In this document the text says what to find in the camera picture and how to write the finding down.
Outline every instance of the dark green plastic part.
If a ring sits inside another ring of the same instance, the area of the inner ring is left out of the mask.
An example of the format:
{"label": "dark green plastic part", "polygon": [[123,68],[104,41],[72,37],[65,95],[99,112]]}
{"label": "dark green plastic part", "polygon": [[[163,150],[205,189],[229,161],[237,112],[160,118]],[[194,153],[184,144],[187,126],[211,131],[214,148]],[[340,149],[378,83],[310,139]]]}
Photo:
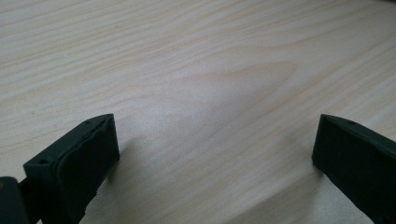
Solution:
{"label": "dark green plastic part", "polygon": [[26,162],[27,177],[0,205],[22,202],[14,215],[28,217],[29,223],[77,224],[119,159],[113,115],[88,119]]}
{"label": "dark green plastic part", "polygon": [[322,115],[313,163],[374,223],[396,223],[396,143],[358,123]]}

